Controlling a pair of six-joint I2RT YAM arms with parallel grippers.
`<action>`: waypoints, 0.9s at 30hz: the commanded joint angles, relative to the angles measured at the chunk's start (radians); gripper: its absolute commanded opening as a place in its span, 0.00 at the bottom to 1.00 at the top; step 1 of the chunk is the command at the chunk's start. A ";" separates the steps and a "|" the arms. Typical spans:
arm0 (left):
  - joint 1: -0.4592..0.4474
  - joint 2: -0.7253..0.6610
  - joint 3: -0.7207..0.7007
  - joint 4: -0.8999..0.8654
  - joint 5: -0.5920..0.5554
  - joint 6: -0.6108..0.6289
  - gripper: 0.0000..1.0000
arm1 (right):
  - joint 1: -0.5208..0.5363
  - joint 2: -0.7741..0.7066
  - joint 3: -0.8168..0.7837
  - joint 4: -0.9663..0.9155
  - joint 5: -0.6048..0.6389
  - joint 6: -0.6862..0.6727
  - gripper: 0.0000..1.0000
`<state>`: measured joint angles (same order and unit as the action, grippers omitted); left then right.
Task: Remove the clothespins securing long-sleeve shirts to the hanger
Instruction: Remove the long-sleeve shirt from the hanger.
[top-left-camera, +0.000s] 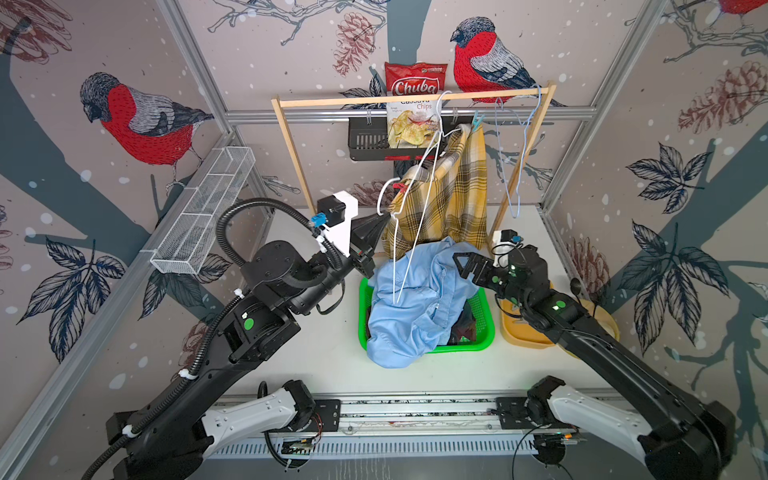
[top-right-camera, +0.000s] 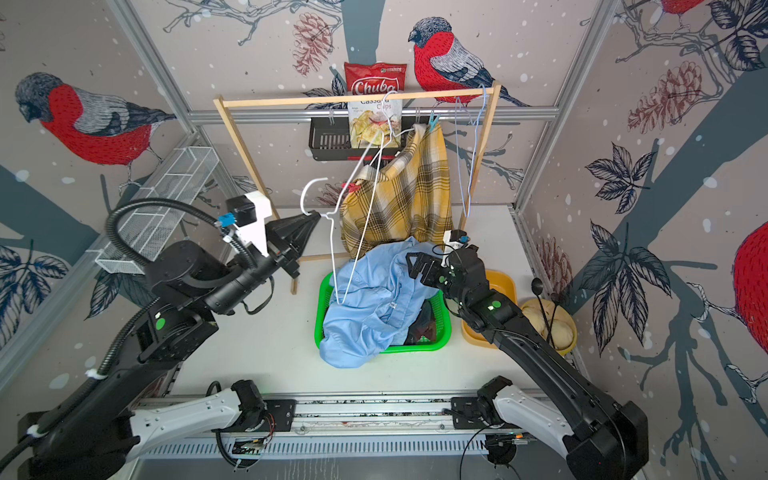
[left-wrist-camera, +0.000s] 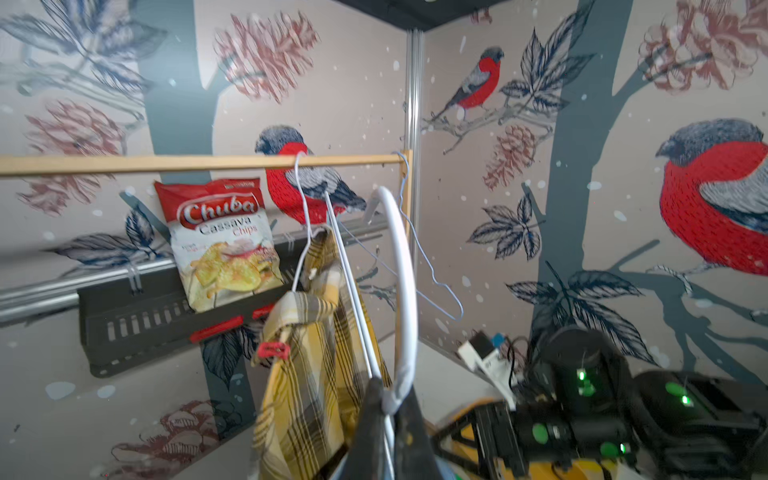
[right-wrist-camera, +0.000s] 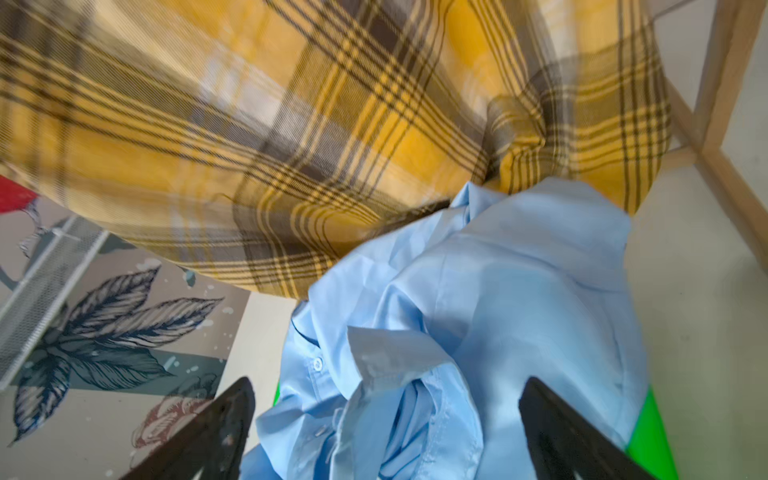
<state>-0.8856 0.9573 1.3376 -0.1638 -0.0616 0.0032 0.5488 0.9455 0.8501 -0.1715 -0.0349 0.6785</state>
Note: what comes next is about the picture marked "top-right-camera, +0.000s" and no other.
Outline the green plastic mesh basket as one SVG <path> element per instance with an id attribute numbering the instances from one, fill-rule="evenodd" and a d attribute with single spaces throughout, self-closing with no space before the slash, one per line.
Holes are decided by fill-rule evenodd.
<path id="1" fill-rule="evenodd" d="M 316 321 L 314 327 L 314 342 L 320 347 L 324 338 L 323 323 L 325 315 L 330 304 L 334 287 L 331 285 L 332 274 L 327 274 L 320 283 L 318 290 L 318 303 Z M 392 345 L 382 354 L 402 354 L 414 352 L 431 352 L 442 349 L 450 340 L 452 335 L 451 314 L 444 302 L 444 295 L 438 292 L 429 299 L 432 313 L 434 316 L 435 340 L 429 341 L 427 337 L 422 337 L 415 345 Z"/>

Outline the dark multicolour plaid shirt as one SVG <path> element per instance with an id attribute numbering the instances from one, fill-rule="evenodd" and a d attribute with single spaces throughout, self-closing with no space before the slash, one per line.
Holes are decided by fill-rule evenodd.
<path id="1" fill-rule="evenodd" d="M 403 345 L 434 343 L 437 340 L 437 322 L 429 300 L 422 304 L 416 320 L 410 325 Z"/>

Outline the light blue shirt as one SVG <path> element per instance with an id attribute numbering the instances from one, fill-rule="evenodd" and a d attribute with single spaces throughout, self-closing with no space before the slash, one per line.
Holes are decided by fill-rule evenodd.
<path id="1" fill-rule="evenodd" d="M 318 349 L 327 364 L 358 368 L 390 346 L 403 345 L 423 302 L 440 292 L 411 279 L 405 257 L 432 254 L 433 248 L 411 237 L 376 246 L 359 259 L 353 275 L 353 261 L 337 270 L 340 297 L 352 281 L 345 303 L 340 305 L 333 292 L 325 315 Z"/>

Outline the white hanger of blue shirt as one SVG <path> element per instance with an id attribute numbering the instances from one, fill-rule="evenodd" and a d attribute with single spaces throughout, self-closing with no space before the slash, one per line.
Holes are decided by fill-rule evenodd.
<path id="1" fill-rule="evenodd" d="M 357 190 L 354 193 L 348 193 L 348 194 L 343 194 L 341 192 L 339 194 L 338 199 L 337 199 L 337 203 L 336 203 L 334 211 L 321 214 L 321 216 L 323 218 L 325 218 L 325 219 L 327 219 L 327 220 L 329 220 L 331 222 L 331 232 L 330 232 L 331 253 L 330 253 L 330 256 L 331 256 L 331 261 L 332 261 L 332 266 L 333 266 L 332 275 L 333 275 L 334 287 L 335 287 L 335 290 L 334 290 L 335 297 L 336 297 L 337 302 L 340 305 L 343 305 L 345 303 L 345 301 L 346 301 L 346 298 L 348 296 L 349 286 L 351 285 L 352 278 L 349 278 L 349 282 L 348 282 L 348 284 L 347 284 L 347 286 L 345 288 L 345 291 L 344 291 L 344 296 L 340 297 L 341 285 L 340 285 L 340 282 L 339 282 L 338 276 L 337 276 L 336 256 L 335 256 L 335 250 L 334 250 L 334 246 L 333 246 L 333 240 L 334 240 L 333 232 L 334 232 L 334 225 L 335 225 L 335 215 L 337 215 L 339 217 L 340 221 L 341 221 L 342 237 L 345 237 L 345 235 L 348 233 L 348 231 L 346 230 L 346 227 L 347 226 L 351 227 L 353 225 L 353 223 L 352 223 L 352 212 L 353 212 L 353 209 L 352 209 L 353 200 L 352 200 L 352 198 L 355 198 L 355 200 L 357 200 L 359 202 L 359 204 L 362 205 L 362 187 L 363 187 L 363 185 L 362 185 L 361 177 L 358 175 L 358 171 L 360 170 L 361 166 L 363 165 L 364 160 L 365 160 L 365 156 L 367 155 L 367 152 L 369 150 L 370 150 L 370 147 L 367 147 L 365 152 L 364 152 L 364 154 L 363 154 L 363 156 L 358 161 L 354 171 L 352 172 L 352 174 L 350 175 L 350 178 L 347 181 L 347 182 L 354 182 L 354 183 L 358 184 L 360 186 L 360 189 Z M 373 208 L 373 205 L 374 205 L 374 201 L 376 200 L 376 190 L 378 188 L 378 181 L 379 181 L 379 179 L 380 179 L 380 173 L 378 171 L 376 171 L 374 173 L 374 175 L 373 175 L 373 183 L 371 184 L 370 202 L 369 202 L 368 213 L 366 215 L 366 222 L 365 222 L 364 228 L 361 230 L 360 237 L 359 237 L 358 242 L 357 242 L 357 251 L 356 251 L 356 253 L 354 255 L 351 256 L 351 259 L 353 260 L 353 269 L 352 269 L 351 275 L 354 274 L 356 266 L 357 266 L 357 263 L 358 263 L 359 259 L 362 256 L 361 249 L 362 249 L 362 245 L 363 245 L 363 240 L 365 239 L 365 235 L 366 235 L 366 232 L 367 232 L 367 229 L 368 229 L 368 224 L 370 222 L 371 211 L 372 211 L 372 208 Z"/>

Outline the white blue wire hanger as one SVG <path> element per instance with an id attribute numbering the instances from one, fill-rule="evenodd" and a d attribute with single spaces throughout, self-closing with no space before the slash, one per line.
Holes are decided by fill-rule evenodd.
<path id="1" fill-rule="evenodd" d="M 463 158 L 461 156 L 459 139 L 458 138 L 455 139 L 455 151 L 456 151 L 456 157 L 457 157 L 457 176 L 458 176 L 458 185 L 459 185 L 459 192 L 460 192 L 460 199 L 461 199 L 461 213 L 465 219 L 468 219 L 471 214 L 472 194 L 470 193 L 470 184 L 474 179 L 474 166 L 477 158 L 478 133 L 479 133 L 479 127 L 480 127 L 480 120 L 484 116 L 487 101 L 488 101 L 488 90 L 485 87 L 482 88 L 481 99 L 482 99 L 482 105 L 479 108 L 479 112 L 477 114 L 471 114 L 468 106 L 460 107 L 458 102 L 455 103 L 456 105 L 456 112 L 455 112 L 455 118 L 454 118 L 455 133 L 458 136 L 459 113 L 463 113 L 466 116 L 466 120 L 467 120 L 466 133 L 469 133 L 470 129 L 472 131 L 472 148 L 465 149 L 466 158 Z"/>

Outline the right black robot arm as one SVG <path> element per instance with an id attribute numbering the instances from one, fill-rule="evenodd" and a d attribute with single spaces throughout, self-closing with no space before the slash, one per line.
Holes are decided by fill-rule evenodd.
<path id="1" fill-rule="evenodd" d="M 515 361 L 550 400 L 535 400 L 497 376 L 477 393 L 487 423 L 524 429 L 564 458 L 577 479 L 631 479 L 647 464 L 646 414 L 589 382 L 512 300 L 491 288 L 476 246 L 441 257 L 411 253 L 406 261 L 411 278 L 455 302 L 459 317 Z"/>

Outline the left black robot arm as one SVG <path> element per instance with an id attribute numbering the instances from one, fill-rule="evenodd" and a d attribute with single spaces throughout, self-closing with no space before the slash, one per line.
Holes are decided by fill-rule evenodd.
<path id="1" fill-rule="evenodd" d="M 320 221 L 317 211 L 284 219 L 260 215 L 255 194 L 230 199 L 228 212 L 213 217 L 166 198 L 142 198 L 107 218 L 110 242 L 137 263 L 151 301 L 116 334 L 102 363 L 57 407 L 27 414 L 16 446 L 2 465 L 18 463 L 21 479 L 107 479 L 158 445 L 203 430 L 243 431 L 267 418 L 267 407 L 250 380 L 205 398 L 158 411 L 131 410 L 157 379 L 187 360 L 217 332 L 217 317 L 230 315 L 257 287 L 272 285 L 277 271 L 299 274 L 299 261 Z M 136 210 L 175 210 L 216 228 L 234 250 L 222 262 L 184 240 L 155 259 L 134 249 L 120 226 Z"/>

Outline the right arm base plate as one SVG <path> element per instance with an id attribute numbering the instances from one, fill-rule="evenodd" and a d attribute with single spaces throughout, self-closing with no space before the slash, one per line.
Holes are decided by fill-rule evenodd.
<path id="1" fill-rule="evenodd" d="M 493 402 L 484 397 L 452 397 L 446 412 L 451 416 L 455 430 L 499 428 L 504 425 Z"/>

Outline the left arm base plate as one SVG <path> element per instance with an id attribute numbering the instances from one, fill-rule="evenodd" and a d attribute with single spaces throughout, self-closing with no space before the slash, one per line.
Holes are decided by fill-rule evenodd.
<path id="1" fill-rule="evenodd" d="M 255 413 L 241 414 L 232 425 L 214 429 L 222 433 L 284 433 L 292 428 L 297 401 L 294 399 L 264 400 Z"/>

